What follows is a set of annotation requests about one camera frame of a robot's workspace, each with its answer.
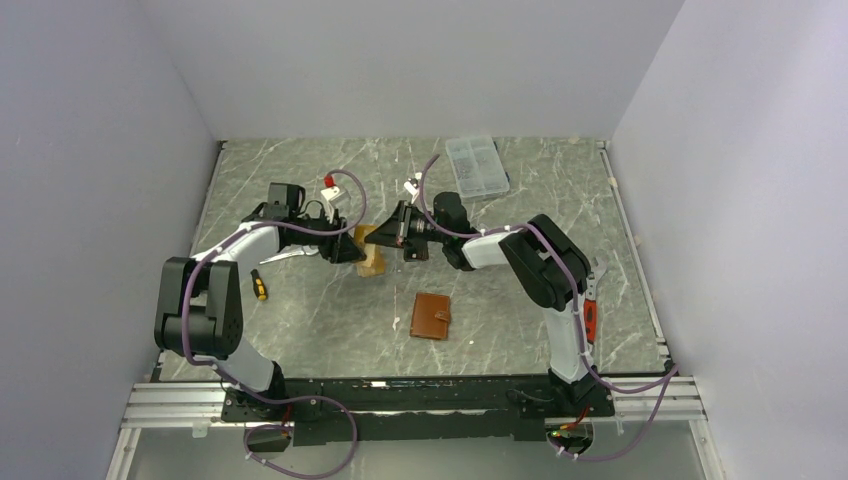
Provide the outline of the brown leather card holder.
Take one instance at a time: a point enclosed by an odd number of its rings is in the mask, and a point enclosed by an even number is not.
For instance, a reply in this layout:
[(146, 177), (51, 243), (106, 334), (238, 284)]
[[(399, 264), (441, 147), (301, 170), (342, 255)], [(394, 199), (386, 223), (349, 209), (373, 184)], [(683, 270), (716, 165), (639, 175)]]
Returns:
[(446, 340), (451, 323), (449, 296), (419, 292), (416, 294), (410, 323), (410, 336), (428, 340)]

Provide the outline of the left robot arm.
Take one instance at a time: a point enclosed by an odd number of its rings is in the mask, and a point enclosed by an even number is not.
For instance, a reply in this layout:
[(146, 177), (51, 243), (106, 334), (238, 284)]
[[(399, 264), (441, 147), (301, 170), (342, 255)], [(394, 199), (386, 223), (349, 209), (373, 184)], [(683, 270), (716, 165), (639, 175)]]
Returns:
[(154, 341), (192, 365), (209, 366), (248, 394), (248, 407), (264, 420), (287, 406), (281, 367), (244, 336), (241, 285), (266, 288), (254, 276), (261, 262), (287, 247), (310, 247), (331, 264), (365, 259), (350, 226), (338, 213), (348, 195), (326, 176), (317, 215), (307, 213), (304, 187), (273, 183), (266, 201), (242, 219), (237, 230), (192, 257), (172, 257), (162, 268)]

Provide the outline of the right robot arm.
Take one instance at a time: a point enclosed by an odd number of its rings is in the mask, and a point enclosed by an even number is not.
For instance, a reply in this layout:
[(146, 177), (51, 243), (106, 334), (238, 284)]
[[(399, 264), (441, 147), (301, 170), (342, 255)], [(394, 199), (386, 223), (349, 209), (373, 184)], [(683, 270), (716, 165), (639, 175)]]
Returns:
[(588, 288), (591, 265), (548, 215), (486, 231), (471, 225), (457, 193), (442, 192), (436, 195), (432, 210), (399, 202), (364, 241), (400, 249), (407, 262), (428, 259), (429, 244), (439, 243), (446, 260), (457, 270), (509, 266), (543, 312), (553, 406), (564, 415), (574, 415), (588, 404), (596, 371), (588, 351), (580, 298)]

